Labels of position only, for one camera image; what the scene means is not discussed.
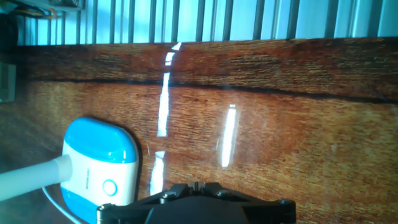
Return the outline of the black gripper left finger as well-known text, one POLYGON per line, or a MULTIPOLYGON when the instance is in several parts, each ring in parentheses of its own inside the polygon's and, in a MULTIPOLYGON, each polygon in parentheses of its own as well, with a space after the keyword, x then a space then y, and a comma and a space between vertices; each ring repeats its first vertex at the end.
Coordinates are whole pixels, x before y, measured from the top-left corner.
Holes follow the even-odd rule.
POLYGON ((147 217, 150 215, 150 212, 155 207, 172 202, 176 199, 191 196, 197 190, 197 182, 189 182, 188 184, 173 184, 173 186, 167 190, 128 205, 115 205, 112 203, 106 203, 97 208, 96 223, 145 223, 147 217))

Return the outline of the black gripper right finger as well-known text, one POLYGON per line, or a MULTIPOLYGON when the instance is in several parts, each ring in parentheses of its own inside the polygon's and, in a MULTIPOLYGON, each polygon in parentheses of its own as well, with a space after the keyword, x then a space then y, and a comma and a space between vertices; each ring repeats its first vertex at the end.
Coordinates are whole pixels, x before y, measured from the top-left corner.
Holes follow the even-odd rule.
POLYGON ((197 193, 239 206, 249 223, 296 223, 296 203, 289 198, 265 201, 218 182, 197 182, 197 193))

